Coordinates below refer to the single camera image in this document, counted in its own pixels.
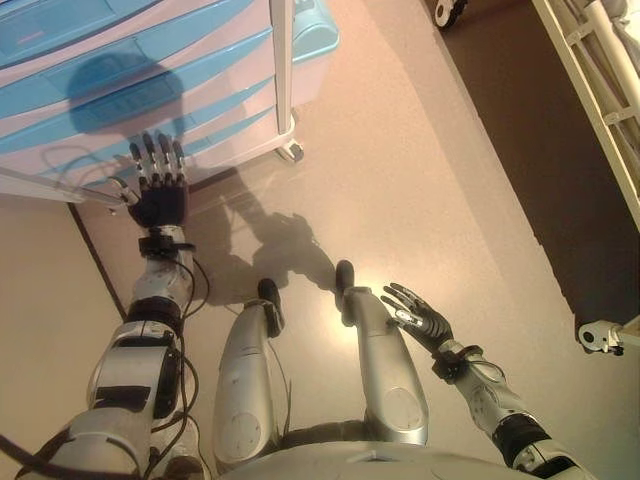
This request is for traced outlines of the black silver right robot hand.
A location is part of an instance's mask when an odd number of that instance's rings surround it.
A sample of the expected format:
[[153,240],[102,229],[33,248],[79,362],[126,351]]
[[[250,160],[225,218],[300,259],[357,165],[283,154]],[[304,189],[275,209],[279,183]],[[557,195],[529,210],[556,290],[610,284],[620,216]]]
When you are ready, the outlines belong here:
[[391,321],[434,354],[454,338],[451,325],[438,311],[409,288],[391,282],[381,301],[393,310]]

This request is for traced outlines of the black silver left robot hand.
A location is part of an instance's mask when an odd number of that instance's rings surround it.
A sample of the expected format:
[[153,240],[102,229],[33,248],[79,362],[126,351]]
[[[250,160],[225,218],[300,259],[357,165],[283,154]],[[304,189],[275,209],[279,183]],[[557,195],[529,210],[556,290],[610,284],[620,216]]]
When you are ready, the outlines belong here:
[[119,190],[120,200],[140,227],[183,226],[188,213],[189,193],[182,145],[163,133],[152,137],[144,131],[141,139],[149,168],[143,163],[141,148],[135,142],[129,144],[138,191],[121,177],[110,176],[109,180]]

